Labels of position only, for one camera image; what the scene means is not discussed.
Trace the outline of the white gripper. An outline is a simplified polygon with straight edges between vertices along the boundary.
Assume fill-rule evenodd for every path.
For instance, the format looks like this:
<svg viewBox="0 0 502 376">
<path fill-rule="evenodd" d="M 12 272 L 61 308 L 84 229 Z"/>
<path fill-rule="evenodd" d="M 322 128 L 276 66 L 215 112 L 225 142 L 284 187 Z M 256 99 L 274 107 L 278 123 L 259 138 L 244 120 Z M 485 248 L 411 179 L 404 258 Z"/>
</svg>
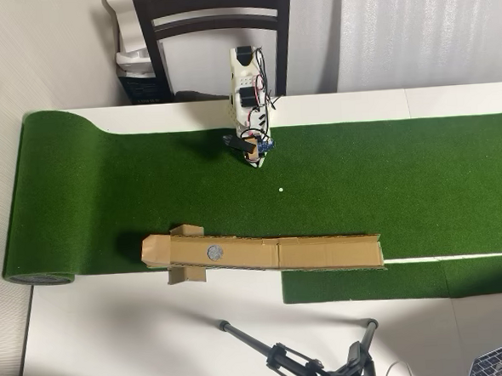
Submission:
<svg viewBox="0 0 502 376">
<path fill-rule="evenodd" d="M 254 151 L 254 144 L 247 140 L 269 141 L 270 139 L 270 125 L 265 119 L 256 119 L 248 126 L 239 125 L 237 126 L 236 135 L 228 134 L 223 136 L 223 141 L 228 147 L 238 151 L 245 151 L 244 159 L 246 163 L 254 168 L 262 167 L 267 152 Z"/>
</svg>

